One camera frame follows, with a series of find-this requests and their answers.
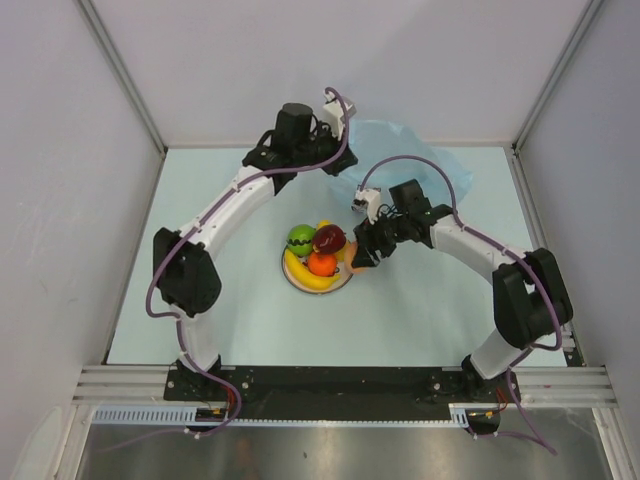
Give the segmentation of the pink fake peach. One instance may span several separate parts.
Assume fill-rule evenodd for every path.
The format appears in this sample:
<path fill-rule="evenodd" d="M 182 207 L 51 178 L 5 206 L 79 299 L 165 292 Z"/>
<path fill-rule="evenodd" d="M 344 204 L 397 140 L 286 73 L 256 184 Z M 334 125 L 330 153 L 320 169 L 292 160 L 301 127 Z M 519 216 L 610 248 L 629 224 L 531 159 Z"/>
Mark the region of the pink fake peach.
<path fill-rule="evenodd" d="M 370 268 L 369 257 L 357 242 L 352 242 L 344 253 L 344 266 L 353 275 L 364 273 Z"/>

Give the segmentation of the dark red fake apple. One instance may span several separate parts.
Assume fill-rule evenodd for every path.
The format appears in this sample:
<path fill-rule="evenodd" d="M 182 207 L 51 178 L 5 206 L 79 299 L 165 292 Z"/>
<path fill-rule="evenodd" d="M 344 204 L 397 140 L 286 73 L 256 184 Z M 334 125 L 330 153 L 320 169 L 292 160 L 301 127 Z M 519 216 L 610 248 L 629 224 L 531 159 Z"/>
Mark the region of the dark red fake apple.
<path fill-rule="evenodd" d="M 335 224 L 327 224 L 319 228 L 313 238 L 312 246 L 321 255 L 335 254 L 347 243 L 344 231 Z"/>

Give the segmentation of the orange fake fruit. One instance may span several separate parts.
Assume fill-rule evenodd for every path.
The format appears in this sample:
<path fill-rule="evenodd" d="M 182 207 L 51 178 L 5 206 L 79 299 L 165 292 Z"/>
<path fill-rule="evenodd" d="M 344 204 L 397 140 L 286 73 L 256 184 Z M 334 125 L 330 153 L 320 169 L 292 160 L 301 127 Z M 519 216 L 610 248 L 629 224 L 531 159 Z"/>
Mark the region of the orange fake fruit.
<path fill-rule="evenodd" d="M 338 261 L 333 254 L 312 252 L 307 260 L 309 271 L 316 276 L 331 277 L 335 274 Z"/>

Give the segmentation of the light blue cartoon plastic bag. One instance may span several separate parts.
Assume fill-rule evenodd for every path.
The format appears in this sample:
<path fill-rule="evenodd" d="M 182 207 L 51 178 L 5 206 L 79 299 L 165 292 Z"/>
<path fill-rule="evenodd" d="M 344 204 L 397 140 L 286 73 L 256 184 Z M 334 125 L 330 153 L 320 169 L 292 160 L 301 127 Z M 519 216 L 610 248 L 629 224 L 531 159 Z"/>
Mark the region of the light blue cartoon plastic bag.
<path fill-rule="evenodd" d="M 338 201 L 350 206 L 361 183 L 383 192 L 415 179 L 433 205 L 451 203 L 450 189 L 462 201 L 470 192 L 473 174 L 448 150 L 423 142 L 402 124 L 383 120 L 350 121 L 349 147 L 358 163 L 329 180 Z"/>

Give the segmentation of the yellow fake banana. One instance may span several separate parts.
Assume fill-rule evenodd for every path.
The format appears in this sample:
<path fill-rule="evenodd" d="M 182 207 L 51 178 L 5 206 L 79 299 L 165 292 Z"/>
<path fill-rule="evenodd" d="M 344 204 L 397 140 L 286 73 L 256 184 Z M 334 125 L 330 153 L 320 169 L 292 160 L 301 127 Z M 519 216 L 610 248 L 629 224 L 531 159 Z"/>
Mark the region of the yellow fake banana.
<path fill-rule="evenodd" d="M 313 292 L 329 290 L 341 279 L 339 274 L 330 277 L 313 274 L 289 249 L 284 250 L 283 259 L 289 276 L 298 284 Z"/>

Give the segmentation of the green fake watermelon ball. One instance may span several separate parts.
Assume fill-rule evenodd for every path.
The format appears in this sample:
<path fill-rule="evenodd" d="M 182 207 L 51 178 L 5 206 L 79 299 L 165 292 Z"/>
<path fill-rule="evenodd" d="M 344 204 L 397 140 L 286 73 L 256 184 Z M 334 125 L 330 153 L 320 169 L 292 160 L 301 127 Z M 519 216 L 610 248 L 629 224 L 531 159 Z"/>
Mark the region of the green fake watermelon ball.
<path fill-rule="evenodd" d="M 294 226 L 288 233 L 286 248 L 297 257 L 306 257 L 313 250 L 312 240 L 316 229 L 308 224 Z"/>

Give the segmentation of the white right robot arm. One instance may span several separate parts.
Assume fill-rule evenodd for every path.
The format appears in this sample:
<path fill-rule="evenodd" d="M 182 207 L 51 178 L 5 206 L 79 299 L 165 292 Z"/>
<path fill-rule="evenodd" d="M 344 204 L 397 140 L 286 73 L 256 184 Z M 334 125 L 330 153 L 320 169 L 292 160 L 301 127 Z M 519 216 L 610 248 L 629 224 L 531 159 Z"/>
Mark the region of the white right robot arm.
<path fill-rule="evenodd" d="M 434 206 L 419 183 L 409 180 L 391 188 L 392 204 L 381 202 L 377 189 L 360 188 L 354 208 L 366 214 L 354 229 L 352 270 L 376 267 L 403 242 L 414 242 L 448 254 L 485 279 L 492 288 L 495 328 L 462 362 L 463 393 L 484 401 L 497 389 L 497 378 L 547 335 L 562 336 L 574 310 L 555 256 L 545 248 L 532 251 L 504 246 L 464 224 L 446 204 Z"/>

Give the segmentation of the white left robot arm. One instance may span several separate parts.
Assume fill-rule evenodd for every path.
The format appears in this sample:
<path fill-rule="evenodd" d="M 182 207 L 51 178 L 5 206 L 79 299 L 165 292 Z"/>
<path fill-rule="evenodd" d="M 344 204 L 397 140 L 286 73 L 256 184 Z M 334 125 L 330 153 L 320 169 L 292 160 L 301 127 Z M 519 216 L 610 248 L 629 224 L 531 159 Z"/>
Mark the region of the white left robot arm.
<path fill-rule="evenodd" d="M 353 104 L 337 97 L 327 99 L 322 119 L 305 104 L 284 104 L 274 128 L 248 151 L 223 192 L 182 228 L 161 228 L 154 235 L 145 310 L 158 317 L 152 298 L 159 293 L 168 307 L 162 317 L 176 325 L 178 361 L 190 370 L 185 385 L 197 398 L 210 399 L 221 387 L 215 370 L 220 353 L 205 317 L 222 291 L 216 256 L 257 209 L 299 174 L 322 170 L 336 176 L 356 164 L 348 146 L 353 111 Z"/>

